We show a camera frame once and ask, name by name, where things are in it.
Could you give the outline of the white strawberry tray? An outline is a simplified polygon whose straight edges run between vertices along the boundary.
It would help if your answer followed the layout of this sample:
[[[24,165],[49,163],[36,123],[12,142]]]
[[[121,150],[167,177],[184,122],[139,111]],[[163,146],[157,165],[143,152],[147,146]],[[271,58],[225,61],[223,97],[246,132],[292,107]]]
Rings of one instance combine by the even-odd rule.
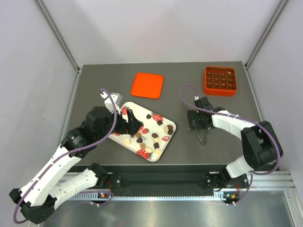
[[[127,109],[131,109],[134,112],[135,117],[141,121],[143,123],[142,128],[140,128],[140,130],[138,132],[141,133],[141,138],[143,139],[143,142],[146,147],[145,148],[151,148],[152,149],[152,153],[147,153],[144,149],[140,148],[140,145],[142,143],[137,143],[136,140],[138,139],[135,135],[134,138],[131,138],[130,135],[126,135],[126,134],[111,134],[109,136],[109,138],[116,142],[117,144],[120,144],[121,146],[123,146],[124,148],[126,148],[127,150],[131,151],[133,154],[149,161],[152,163],[157,162],[162,154],[164,153],[165,149],[167,148],[169,142],[171,141],[173,135],[175,134],[176,130],[177,130],[177,125],[170,119],[164,117],[161,114],[158,114],[152,110],[149,110],[139,104],[136,104],[134,102],[128,101],[125,102],[122,107],[120,108],[122,117],[124,119],[127,119],[127,115],[126,115],[126,110]],[[147,119],[146,115],[150,114],[151,118]],[[158,125],[157,121],[163,121],[162,125]],[[168,135],[164,133],[164,126],[168,126],[168,125],[172,125],[173,126],[173,134],[172,135]],[[155,148],[154,148],[154,139],[152,137],[152,134],[156,133],[158,134],[158,139],[159,139],[159,148],[161,150],[161,152],[159,154],[154,153]],[[125,139],[130,139],[131,140],[131,144],[126,145],[124,144],[124,140]]]

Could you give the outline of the brown oval chocolate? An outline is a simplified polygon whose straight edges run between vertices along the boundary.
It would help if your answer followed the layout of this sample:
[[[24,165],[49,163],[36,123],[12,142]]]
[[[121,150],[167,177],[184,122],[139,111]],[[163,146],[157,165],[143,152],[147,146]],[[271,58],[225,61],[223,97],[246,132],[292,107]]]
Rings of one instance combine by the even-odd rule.
[[[167,132],[167,134],[168,134],[168,135],[172,135],[172,134],[173,134],[173,132],[174,132],[174,130],[173,130],[173,126],[172,126],[172,125],[168,125],[168,126],[167,126],[167,128],[168,128],[168,132]]]

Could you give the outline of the cream oval chocolate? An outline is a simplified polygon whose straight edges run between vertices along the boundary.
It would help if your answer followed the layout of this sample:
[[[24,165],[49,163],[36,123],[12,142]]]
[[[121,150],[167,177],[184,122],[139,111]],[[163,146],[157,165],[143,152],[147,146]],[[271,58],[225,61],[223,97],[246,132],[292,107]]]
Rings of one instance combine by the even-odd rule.
[[[167,126],[164,126],[163,130],[165,134],[168,134],[169,128]]]

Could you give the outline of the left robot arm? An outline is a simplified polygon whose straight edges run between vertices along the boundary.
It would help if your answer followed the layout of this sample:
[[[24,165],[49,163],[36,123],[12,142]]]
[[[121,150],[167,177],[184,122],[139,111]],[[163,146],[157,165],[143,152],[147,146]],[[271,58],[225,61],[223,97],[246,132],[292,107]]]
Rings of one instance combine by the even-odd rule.
[[[135,135],[142,126],[131,109],[126,118],[119,109],[121,97],[118,93],[101,94],[104,106],[96,106],[86,115],[81,126],[69,131],[53,156],[39,173],[20,189],[12,189],[10,198],[17,205],[26,221],[40,224],[74,195],[107,183],[107,172],[94,163],[78,176],[63,183],[59,181],[97,145],[112,133]]]

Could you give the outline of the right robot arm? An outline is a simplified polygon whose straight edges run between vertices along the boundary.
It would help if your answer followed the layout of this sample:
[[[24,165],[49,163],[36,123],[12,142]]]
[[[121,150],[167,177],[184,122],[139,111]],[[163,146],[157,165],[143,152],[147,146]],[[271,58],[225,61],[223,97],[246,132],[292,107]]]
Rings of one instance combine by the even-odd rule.
[[[271,123],[254,122],[224,108],[213,108],[207,97],[195,96],[194,105],[190,106],[193,110],[187,110],[189,129],[218,128],[241,140],[243,155],[219,172],[222,186],[232,187],[238,182],[238,177],[270,163],[279,165],[284,152]]]

